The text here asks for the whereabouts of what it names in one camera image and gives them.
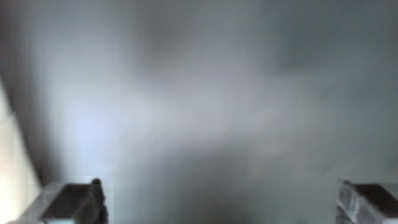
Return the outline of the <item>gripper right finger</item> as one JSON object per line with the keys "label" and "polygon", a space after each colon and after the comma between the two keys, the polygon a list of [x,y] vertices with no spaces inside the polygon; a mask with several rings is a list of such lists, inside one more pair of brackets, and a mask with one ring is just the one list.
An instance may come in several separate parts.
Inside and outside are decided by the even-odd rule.
{"label": "gripper right finger", "polygon": [[336,224],[398,224],[398,184],[341,182]]}

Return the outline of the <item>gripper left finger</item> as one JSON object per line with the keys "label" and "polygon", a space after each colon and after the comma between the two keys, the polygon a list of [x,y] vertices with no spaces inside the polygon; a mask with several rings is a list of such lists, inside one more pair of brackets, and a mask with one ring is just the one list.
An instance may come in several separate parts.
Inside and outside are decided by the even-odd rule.
{"label": "gripper left finger", "polygon": [[101,180],[52,183],[20,216],[16,224],[108,224]]}

